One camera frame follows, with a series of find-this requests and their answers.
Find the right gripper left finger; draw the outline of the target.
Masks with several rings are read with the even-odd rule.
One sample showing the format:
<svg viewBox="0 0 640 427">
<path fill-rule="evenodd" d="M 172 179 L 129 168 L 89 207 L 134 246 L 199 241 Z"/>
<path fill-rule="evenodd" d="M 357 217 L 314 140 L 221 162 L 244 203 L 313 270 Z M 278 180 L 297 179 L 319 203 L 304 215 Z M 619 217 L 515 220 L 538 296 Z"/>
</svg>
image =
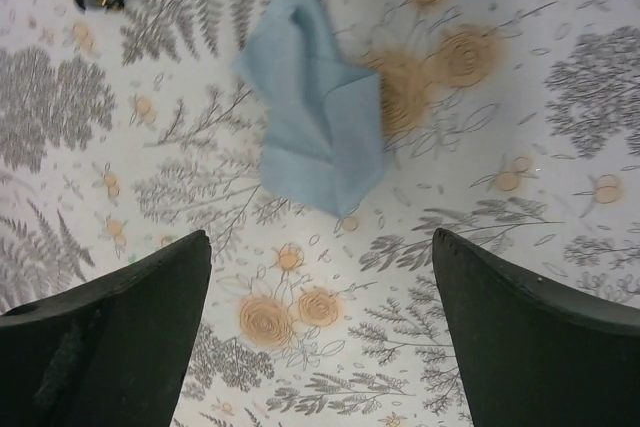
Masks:
<svg viewBox="0 0 640 427">
<path fill-rule="evenodd" d="M 199 230 L 3 314 L 2 425 L 170 425 L 210 276 Z"/>
</svg>

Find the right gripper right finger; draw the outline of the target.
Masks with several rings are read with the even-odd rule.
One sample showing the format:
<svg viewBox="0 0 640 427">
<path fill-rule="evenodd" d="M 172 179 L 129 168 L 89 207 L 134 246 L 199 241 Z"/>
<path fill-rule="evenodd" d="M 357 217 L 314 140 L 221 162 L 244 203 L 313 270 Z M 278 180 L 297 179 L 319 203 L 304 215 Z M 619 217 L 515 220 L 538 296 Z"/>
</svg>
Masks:
<svg viewBox="0 0 640 427">
<path fill-rule="evenodd" d="M 539 276 L 443 228 L 432 248 L 474 425 L 638 425 L 638 309 Z"/>
</svg>

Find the light blue cloth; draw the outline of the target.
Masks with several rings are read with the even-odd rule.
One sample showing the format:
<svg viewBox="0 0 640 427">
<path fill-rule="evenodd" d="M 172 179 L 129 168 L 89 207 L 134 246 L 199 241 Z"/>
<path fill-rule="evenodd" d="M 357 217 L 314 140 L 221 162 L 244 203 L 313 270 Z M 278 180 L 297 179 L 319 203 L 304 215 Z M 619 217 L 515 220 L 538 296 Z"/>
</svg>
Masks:
<svg viewBox="0 0 640 427">
<path fill-rule="evenodd" d="M 262 186 L 348 215 L 384 173 L 378 73 L 344 59 L 320 0 L 271 0 L 233 68 L 269 108 Z"/>
</svg>

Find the floral table mat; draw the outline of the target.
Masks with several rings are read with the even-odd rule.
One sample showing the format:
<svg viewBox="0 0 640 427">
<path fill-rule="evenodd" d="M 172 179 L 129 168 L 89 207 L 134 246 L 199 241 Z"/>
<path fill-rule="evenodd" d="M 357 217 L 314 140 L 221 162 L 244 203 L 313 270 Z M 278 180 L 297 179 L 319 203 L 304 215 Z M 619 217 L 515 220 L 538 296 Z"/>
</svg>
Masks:
<svg viewBox="0 0 640 427">
<path fill-rule="evenodd" d="M 171 426 L 470 426 L 448 229 L 639 306 L 639 0 L 320 0 L 380 77 L 385 167 L 344 217 L 266 190 L 233 62 L 271 0 L 1 0 L 1 308 L 202 230 Z"/>
</svg>

